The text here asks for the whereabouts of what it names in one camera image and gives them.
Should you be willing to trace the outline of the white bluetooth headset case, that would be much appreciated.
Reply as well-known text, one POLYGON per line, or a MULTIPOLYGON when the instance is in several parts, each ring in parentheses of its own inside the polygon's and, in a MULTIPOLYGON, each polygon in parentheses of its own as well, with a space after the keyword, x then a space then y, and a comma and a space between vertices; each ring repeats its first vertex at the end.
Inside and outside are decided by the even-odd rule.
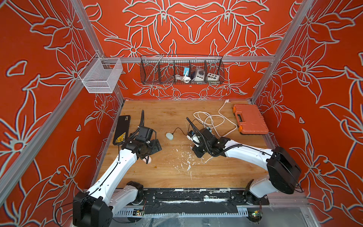
POLYGON ((174 139, 174 135, 172 133, 170 133, 170 132, 166 133, 165 136, 169 140, 173 140, 174 139))

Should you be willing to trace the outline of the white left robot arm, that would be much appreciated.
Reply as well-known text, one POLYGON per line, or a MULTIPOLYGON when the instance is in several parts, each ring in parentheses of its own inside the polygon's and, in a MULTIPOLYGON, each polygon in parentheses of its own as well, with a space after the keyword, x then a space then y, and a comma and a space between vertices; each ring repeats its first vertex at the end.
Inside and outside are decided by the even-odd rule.
POLYGON ((117 186, 138 159, 151 161, 150 155, 161 151, 158 141, 127 140, 118 156, 101 178, 86 192, 79 192, 73 199, 73 225, 76 227, 108 227, 114 215, 130 203, 145 201, 144 187, 130 181, 116 194, 117 186))

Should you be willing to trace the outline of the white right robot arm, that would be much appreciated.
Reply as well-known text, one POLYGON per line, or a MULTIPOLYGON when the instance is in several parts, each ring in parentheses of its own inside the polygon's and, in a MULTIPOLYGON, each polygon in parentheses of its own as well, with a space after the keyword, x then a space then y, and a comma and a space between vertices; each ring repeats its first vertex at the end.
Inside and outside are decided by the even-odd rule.
POLYGON ((296 191, 301 169, 282 147, 267 149, 248 146, 227 137, 217 138, 208 129, 191 130, 187 138, 193 142, 192 150, 199 158, 208 153, 213 157, 239 159, 267 171, 266 177, 248 183, 244 191, 245 199, 260 199, 274 192, 293 194, 296 191))

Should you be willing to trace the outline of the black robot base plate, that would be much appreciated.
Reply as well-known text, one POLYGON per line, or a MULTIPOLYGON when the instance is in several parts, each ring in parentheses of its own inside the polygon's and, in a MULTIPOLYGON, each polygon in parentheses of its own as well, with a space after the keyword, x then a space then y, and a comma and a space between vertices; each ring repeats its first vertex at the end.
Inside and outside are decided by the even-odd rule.
POLYGON ((268 206, 267 196, 247 197, 244 189, 230 188, 146 188, 144 200, 129 204, 117 218, 178 217, 248 217, 262 206, 268 206))

